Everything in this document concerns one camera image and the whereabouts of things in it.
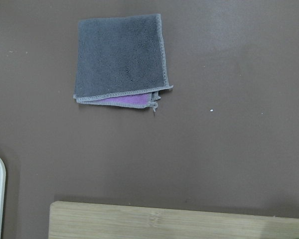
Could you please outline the bamboo cutting board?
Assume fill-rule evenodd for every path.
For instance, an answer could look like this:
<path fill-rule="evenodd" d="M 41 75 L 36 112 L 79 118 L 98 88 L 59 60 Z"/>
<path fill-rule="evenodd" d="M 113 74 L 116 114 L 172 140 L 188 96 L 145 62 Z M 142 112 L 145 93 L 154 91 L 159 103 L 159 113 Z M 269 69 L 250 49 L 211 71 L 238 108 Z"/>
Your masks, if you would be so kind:
<path fill-rule="evenodd" d="M 299 239 L 299 219 L 57 201 L 50 239 Z"/>

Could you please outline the grey purple folded cloth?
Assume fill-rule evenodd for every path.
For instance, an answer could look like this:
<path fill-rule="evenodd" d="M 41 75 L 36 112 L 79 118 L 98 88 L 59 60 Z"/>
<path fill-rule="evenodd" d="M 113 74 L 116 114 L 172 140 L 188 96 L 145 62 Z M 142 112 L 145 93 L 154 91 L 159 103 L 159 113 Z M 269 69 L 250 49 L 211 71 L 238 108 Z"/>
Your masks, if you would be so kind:
<path fill-rule="evenodd" d="M 156 109 L 170 89 L 160 14 L 79 22 L 77 103 Z"/>

